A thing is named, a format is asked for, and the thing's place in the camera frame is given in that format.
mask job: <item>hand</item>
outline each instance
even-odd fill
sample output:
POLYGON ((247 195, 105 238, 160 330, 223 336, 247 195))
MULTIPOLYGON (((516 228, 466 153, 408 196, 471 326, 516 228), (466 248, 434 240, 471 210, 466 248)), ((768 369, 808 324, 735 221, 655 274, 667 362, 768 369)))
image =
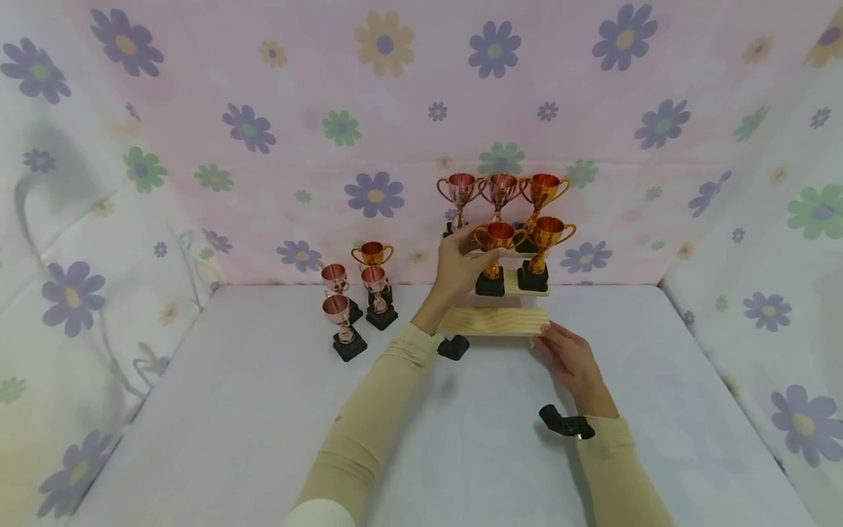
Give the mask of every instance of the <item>hand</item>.
POLYGON ((533 337, 533 344, 544 356, 554 377, 571 391, 581 414, 619 416, 587 340, 551 322, 543 328, 541 336, 533 337))

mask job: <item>white table surface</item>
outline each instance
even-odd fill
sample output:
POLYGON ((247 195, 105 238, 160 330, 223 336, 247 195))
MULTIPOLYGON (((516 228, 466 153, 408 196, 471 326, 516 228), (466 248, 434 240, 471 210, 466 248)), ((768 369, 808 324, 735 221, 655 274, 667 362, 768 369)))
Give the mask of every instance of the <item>white table surface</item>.
MULTIPOLYGON (((369 349, 350 363, 330 347, 321 287, 221 289, 70 525, 280 524, 339 407, 428 289, 397 286, 383 333, 357 322, 369 349)), ((813 525, 660 290, 558 287, 539 304, 591 341, 677 525, 813 525)), ((526 339, 471 343, 435 362, 367 524, 593 524, 572 440, 538 417, 548 403, 573 413, 565 390, 526 339)))

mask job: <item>trophy group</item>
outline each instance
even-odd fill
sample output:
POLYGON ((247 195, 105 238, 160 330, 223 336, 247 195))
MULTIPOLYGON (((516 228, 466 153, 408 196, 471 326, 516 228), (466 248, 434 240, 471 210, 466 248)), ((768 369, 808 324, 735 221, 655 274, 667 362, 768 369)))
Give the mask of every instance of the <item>trophy group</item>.
MULTIPOLYGON (((545 258, 547 251, 554 245, 570 239, 577 226, 563 223, 553 216, 542 216, 542 209, 559 198, 571 188, 571 181, 553 174, 536 174, 532 177, 518 178, 512 174, 494 174, 487 179, 479 179, 471 174, 452 174, 441 178, 436 184, 439 193, 454 204, 456 214, 453 222, 448 222, 443 237, 465 226, 463 211, 465 206, 478 196, 483 196, 495 208, 491 222, 477 227, 474 238, 481 250, 515 249, 518 253, 535 253, 518 269, 518 287, 523 291, 546 292, 548 290, 548 272, 545 258), (504 222, 501 211, 512 200, 523 196, 533 204, 533 213, 526 222, 516 229, 504 222)), ((482 296, 502 297, 506 294, 503 270, 497 262, 489 265, 478 277, 475 292, 482 296)))

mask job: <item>beige sleeve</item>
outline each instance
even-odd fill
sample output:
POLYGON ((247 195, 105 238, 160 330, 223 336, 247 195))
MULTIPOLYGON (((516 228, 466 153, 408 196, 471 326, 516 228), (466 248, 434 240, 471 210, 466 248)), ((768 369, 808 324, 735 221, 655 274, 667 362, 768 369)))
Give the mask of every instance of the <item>beige sleeve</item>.
POLYGON ((328 499, 361 524, 375 476, 443 338, 407 324, 340 409, 296 505, 328 499))
POLYGON ((588 417, 593 438, 577 441, 597 527, 674 527, 644 471, 626 419, 588 417))

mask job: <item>wooden block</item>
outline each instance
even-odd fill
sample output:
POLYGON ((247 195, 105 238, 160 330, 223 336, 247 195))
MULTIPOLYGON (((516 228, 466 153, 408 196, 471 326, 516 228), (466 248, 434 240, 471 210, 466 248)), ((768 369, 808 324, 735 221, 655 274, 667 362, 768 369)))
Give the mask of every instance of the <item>wooden block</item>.
POLYGON ((460 335, 533 336, 547 324, 542 308, 487 308, 458 306, 448 310, 442 331, 460 335))

